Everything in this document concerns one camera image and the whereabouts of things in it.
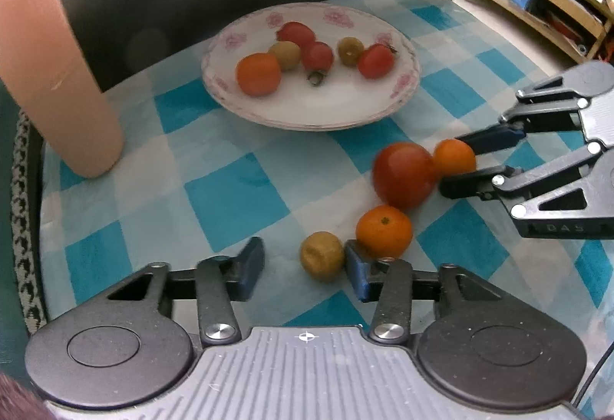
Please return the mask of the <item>cherry tomato middle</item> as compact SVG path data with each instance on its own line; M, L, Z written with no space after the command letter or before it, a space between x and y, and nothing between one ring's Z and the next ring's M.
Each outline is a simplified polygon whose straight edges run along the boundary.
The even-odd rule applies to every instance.
M301 61L309 83L319 87L334 64L334 53L326 43L313 42L302 49Z

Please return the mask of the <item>green-brown small fruit on plate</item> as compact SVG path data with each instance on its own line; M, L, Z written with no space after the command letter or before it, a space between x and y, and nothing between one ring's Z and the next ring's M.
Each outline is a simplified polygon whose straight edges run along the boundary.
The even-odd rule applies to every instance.
M344 37L337 43L339 60L348 67L357 65L363 51L363 43L354 37Z

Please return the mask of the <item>cherry tomato top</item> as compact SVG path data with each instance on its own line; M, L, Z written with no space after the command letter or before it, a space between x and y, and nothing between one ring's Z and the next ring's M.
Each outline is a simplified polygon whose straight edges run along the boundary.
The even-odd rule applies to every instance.
M276 32L276 38L279 42L294 43L301 49L316 41L314 31L307 25L297 21L284 23L280 30Z

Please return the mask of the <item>houndstooth trim cushion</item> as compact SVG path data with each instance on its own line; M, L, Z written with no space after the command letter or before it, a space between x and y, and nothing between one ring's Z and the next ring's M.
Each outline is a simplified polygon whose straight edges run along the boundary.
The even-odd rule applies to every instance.
M33 335L47 323L44 287L41 282L40 206L41 145L43 140L23 109L19 110L13 139L10 176L10 228L13 271L26 332Z

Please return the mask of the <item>white floral plate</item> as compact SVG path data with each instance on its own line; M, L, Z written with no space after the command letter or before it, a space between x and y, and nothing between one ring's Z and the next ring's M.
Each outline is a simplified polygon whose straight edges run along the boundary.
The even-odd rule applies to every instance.
M311 28L333 49L345 37L366 47L381 43L393 50L391 72L367 79L355 67L336 61L318 87L302 66L282 75L275 93L244 94L236 81L239 61L265 53L277 30L289 21ZM223 108L248 121L287 130L330 131L377 122L399 110L415 93L421 64L411 41L395 27L370 13L330 3L296 2L262 8L224 27L209 43L202 62L209 95Z

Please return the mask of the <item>large red tomato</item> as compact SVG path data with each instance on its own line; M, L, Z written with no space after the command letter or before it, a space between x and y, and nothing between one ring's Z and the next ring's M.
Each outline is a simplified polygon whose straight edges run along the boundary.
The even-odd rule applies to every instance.
M420 145L397 142L376 156L371 181L380 200L401 210L424 203L438 182L432 155Z

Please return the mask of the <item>blue white checkered cloth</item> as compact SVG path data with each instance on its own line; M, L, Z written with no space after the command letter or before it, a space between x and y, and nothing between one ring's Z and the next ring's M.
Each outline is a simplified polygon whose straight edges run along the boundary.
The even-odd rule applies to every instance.
M232 115L205 89L199 43L111 89L125 133L106 175L77 177L53 151L44 160L41 272L52 317L154 261L192 268L233 255L254 236L266 266L240 326L269 336L263 357L210 360L187 396L156 419L466 419L460 404L415 376L372 386L380 365L359 363L373 314L350 284L301 268L311 233L352 236L377 204L370 168L386 145L439 140L492 123L515 90L543 78L536 58L449 0L336 0L384 19L411 40L421 84L383 120L333 132L267 128Z

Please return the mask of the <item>brown longan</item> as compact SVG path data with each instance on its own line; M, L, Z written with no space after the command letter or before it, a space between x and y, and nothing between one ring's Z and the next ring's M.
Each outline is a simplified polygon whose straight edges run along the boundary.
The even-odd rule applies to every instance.
M300 46L291 41L278 41L267 53L276 58L282 72L297 68L302 57Z
M312 233L301 244L300 262L311 278L331 282L345 265L342 242L327 231Z

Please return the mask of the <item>cherry tomato with stem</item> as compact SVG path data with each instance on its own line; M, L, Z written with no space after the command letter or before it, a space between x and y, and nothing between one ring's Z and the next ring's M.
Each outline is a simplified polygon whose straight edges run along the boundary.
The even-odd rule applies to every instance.
M374 44L365 49L358 58L357 69L366 79L385 77L396 62L396 49L387 44Z

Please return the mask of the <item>mandarin orange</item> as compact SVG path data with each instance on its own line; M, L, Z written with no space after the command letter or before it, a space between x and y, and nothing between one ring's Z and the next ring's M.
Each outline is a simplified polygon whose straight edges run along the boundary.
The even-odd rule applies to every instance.
M355 236L370 257L399 259L411 244L413 226L401 210L381 205L360 217Z
M240 90L251 97L273 94L281 82L282 71L270 53L254 53L236 65L235 78Z
M468 174L477 169L477 156L474 150L465 142L455 138L442 140L435 147L433 161L440 177Z

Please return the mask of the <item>pink ribbed cylinder vase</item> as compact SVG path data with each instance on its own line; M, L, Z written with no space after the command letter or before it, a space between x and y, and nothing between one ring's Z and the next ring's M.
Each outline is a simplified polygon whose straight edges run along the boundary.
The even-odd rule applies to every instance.
M1 0L1 80L75 174L96 178L120 159L119 119L60 0Z

